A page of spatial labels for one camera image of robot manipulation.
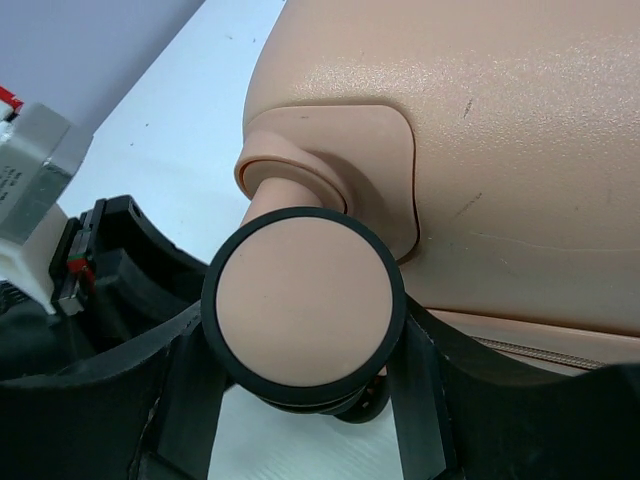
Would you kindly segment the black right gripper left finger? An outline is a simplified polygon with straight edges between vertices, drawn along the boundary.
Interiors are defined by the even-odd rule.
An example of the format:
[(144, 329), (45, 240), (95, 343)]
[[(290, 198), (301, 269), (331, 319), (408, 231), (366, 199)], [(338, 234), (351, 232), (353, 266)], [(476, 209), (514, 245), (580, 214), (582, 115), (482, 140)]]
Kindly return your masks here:
[(1, 384), (4, 479), (205, 479), (226, 376), (200, 306), (54, 375)]

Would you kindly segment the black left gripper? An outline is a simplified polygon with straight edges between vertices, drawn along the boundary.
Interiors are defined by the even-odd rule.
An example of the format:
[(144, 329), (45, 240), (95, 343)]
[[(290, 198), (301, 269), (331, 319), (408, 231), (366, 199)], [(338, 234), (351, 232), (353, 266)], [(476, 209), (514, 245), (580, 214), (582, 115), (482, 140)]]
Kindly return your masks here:
[(2, 379), (56, 373), (155, 328), (199, 300), (205, 271), (132, 197), (97, 201), (51, 259), (54, 313), (2, 281)]

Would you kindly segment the pink hard-shell suitcase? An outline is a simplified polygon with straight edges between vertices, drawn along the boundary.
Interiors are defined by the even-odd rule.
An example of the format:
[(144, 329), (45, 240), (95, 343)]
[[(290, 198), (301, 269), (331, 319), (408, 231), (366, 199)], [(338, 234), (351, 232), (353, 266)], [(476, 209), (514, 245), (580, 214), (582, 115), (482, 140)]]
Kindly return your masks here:
[(448, 417), (639, 414), (639, 5), (289, 1), (247, 91), (250, 207), (202, 293), (283, 409), (415, 330)]

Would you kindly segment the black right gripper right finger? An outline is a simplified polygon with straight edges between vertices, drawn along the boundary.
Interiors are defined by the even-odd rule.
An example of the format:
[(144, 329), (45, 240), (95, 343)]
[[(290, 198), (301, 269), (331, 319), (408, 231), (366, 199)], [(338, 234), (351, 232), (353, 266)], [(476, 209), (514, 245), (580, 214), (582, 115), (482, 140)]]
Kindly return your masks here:
[(499, 354), (407, 301), (388, 364), (407, 479), (635, 479), (639, 368), (578, 376)]

